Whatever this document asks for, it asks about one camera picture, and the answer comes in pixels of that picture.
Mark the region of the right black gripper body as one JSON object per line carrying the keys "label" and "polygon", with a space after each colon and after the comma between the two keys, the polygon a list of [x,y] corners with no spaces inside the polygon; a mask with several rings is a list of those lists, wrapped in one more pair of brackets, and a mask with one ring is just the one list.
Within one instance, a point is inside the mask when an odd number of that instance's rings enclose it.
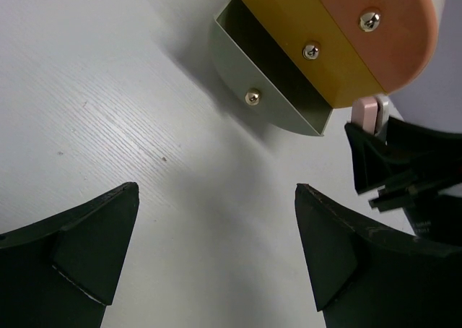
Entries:
{"label": "right black gripper body", "polygon": [[461,184],[461,164],[406,183],[404,187],[379,191],[370,206],[379,212],[401,208],[414,234],[430,241],[461,245],[461,197],[449,190]]}

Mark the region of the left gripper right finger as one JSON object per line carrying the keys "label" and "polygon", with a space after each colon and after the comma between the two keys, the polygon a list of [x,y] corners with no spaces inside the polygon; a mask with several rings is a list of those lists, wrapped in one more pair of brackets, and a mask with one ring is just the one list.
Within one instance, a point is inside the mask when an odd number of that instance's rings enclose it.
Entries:
{"label": "left gripper right finger", "polygon": [[459,327],[461,248],[411,236],[298,184],[295,214],[327,327]]}

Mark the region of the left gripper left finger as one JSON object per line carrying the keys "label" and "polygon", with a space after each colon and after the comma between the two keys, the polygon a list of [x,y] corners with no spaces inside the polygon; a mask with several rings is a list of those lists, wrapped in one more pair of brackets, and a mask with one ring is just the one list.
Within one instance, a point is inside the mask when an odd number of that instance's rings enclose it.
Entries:
{"label": "left gripper left finger", "polygon": [[1,326],[100,327],[138,208],[139,186],[127,182],[1,234]]}

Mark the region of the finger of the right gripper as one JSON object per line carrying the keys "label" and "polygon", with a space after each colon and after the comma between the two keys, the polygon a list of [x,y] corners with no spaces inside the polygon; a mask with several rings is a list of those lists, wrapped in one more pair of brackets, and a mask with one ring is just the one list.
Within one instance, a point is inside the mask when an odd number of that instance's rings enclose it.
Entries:
{"label": "finger of the right gripper", "polygon": [[364,194],[384,187],[393,176],[390,157],[393,147],[353,123],[344,127],[352,153],[354,188],[358,194]]}
{"label": "finger of the right gripper", "polygon": [[461,134],[389,118],[385,164],[392,169],[461,168]]}

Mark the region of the cream cylindrical desk organizer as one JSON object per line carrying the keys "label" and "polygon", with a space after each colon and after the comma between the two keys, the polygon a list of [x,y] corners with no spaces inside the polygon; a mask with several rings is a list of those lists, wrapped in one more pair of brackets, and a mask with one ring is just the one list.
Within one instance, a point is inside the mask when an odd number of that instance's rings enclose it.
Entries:
{"label": "cream cylindrical desk organizer", "polygon": [[236,98],[265,121],[322,135],[331,112],[415,80],[445,0],[229,0],[209,47]]}

